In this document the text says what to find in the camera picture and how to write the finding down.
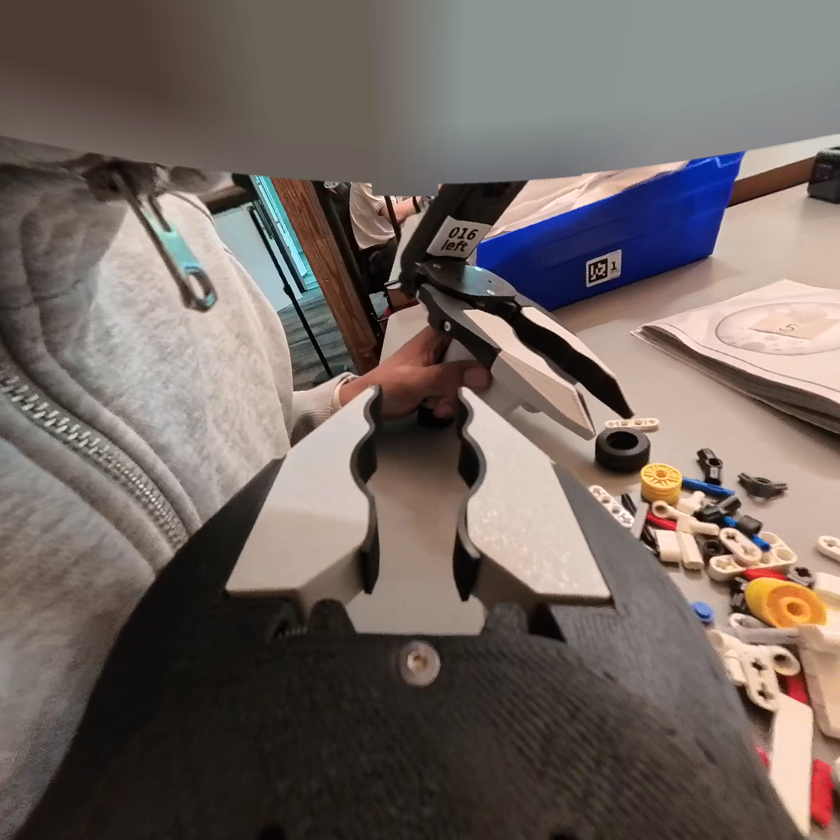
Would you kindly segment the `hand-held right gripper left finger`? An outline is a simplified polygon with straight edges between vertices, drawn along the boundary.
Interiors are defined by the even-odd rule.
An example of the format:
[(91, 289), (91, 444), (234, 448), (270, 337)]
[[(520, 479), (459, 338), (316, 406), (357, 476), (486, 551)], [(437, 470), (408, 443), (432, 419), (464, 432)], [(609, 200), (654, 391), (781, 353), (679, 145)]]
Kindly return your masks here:
[(381, 414), (382, 390), (369, 387), (293, 446), (227, 580), (229, 596), (276, 596), (307, 618), (319, 602), (347, 605), (373, 592), (380, 539), (369, 481)]

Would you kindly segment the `pile of small lego pieces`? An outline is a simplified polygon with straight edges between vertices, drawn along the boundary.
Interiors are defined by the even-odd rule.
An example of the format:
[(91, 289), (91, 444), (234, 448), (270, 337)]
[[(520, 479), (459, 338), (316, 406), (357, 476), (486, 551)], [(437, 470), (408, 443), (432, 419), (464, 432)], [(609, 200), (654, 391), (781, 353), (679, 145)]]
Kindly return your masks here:
[[(648, 436), (656, 418), (614, 419), (606, 429)], [(707, 602), (689, 604), (733, 685), (771, 715), (770, 752), (758, 748), (770, 781), (804, 837), (838, 813), (838, 758), (814, 753), (815, 730), (839, 737), (838, 574), (813, 572), (780, 536), (741, 511), (721, 483), (722, 461), (697, 451), (703, 479), (649, 463), (638, 474), (640, 500), (591, 494), (662, 564), (705, 574), (728, 588), (728, 627)]]

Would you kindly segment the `person's left hand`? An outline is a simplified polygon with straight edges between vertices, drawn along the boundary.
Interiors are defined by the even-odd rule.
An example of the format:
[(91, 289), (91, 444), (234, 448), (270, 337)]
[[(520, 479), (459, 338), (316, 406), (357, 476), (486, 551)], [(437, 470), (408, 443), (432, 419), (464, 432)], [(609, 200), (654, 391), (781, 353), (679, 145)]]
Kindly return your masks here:
[(428, 403), (438, 419), (452, 418), (458, 408), (459, 391), (485, 391), (492, 383), (491, 373), (475, 360), (444, 361), (449, 340), (431, 327), (425, 327), (393, 356), (361, 377), (339, 386), (338, 404), (345, 406), (366, 389), (381, 390), (381, 415), (401, 419)]

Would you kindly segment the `black charger case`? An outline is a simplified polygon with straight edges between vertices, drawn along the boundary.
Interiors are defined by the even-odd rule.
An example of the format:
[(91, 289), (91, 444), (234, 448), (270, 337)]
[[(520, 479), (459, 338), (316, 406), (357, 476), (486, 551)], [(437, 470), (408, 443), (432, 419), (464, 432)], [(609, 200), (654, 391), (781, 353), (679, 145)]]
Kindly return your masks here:
[(819, 150), (814, 158), (806, 187), (815, 200), (839, 204), (839, 146)]

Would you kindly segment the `person's left forearm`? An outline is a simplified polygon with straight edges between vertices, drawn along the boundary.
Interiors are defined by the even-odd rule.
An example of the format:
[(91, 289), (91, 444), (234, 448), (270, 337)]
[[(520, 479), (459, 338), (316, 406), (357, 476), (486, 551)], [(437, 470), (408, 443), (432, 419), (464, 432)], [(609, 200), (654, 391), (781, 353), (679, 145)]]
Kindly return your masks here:
[(290, 447), (299, 443), (313, 430), (330, 419), (342, 407), (341, 389), (359, 379), (358, 375), (342, 373), (320, 385), (291, 394), (288, 437)]

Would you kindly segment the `blue plastic bin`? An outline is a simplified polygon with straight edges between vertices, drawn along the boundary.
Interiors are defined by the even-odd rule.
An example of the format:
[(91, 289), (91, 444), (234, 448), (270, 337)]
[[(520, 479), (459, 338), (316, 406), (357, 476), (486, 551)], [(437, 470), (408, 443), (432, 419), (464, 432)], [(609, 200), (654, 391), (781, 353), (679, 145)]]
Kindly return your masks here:
[(526, 224), (504, 223), (477, 265), (555, 310), (710, 256), (744, 152), (688, 161)]

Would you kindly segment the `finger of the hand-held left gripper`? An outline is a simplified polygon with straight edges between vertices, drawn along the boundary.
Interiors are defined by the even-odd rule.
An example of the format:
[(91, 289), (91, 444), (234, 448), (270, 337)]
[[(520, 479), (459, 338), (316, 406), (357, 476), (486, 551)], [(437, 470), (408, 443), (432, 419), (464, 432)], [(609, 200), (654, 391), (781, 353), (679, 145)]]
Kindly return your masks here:
[(528, 349), (504, 319), (486, 311), (458, 311), (458, 342), (490, 373), (480, 394), (508, 419), (519, 408), (541, 413), (582, 439), (592, 439), (591, 415), (577, 387)]
[(580, 384), (622, 419), (634, 417), (623, 388), (604, 363), (563, 328), (553, 316), (534, 306), (507, 305), (507, 322), (521, 343), (557, 371)]

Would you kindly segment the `crumpled white paper heap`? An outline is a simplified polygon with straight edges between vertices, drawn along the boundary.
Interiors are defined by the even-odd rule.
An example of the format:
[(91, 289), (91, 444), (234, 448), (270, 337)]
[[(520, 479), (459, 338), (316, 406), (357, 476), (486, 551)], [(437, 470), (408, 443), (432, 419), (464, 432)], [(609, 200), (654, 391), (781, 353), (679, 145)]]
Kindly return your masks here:
[(678, 161), (529, 181), (493, 225), (487, 238), (509, 234), (596, 203), (684, 165), (685, 162)]

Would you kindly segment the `open instruction booklet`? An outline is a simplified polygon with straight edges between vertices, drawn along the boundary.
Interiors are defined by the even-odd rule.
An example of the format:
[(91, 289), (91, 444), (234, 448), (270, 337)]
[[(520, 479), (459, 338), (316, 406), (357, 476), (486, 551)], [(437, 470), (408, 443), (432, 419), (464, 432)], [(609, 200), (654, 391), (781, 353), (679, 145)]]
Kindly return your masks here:
[(718, 382), (839, 433), (839, 292), (779, 280), (635, 335)]

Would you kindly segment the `black lego tire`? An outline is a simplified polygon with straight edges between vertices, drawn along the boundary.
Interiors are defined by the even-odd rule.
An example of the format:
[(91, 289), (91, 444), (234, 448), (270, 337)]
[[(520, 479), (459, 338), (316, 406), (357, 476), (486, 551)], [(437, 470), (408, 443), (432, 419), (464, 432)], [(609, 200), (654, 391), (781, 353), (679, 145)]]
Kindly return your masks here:
[(637, 473), (649, 463), (651, 442), (641, 431), (628, 428), (606, 429), (595, 439), (595, 463), (617, 473)]

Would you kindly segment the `wooden post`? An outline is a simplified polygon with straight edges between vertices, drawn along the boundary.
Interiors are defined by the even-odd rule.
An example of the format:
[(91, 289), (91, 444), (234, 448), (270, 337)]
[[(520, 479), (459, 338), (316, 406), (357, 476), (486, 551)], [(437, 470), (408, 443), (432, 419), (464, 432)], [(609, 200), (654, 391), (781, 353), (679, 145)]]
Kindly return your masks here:
[(271, 177), (280, 203), (359, 374), (379, 363), (383, 331), (322, 182)]

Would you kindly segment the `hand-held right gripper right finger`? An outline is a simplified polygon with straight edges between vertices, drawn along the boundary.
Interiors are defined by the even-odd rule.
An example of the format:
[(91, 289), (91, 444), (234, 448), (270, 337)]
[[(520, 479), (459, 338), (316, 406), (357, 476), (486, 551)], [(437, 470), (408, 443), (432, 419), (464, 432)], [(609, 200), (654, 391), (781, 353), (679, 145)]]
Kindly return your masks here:
[(456, 591), (487, 610), (613, 602), (552, 459), (478, 395), (458, 394)]

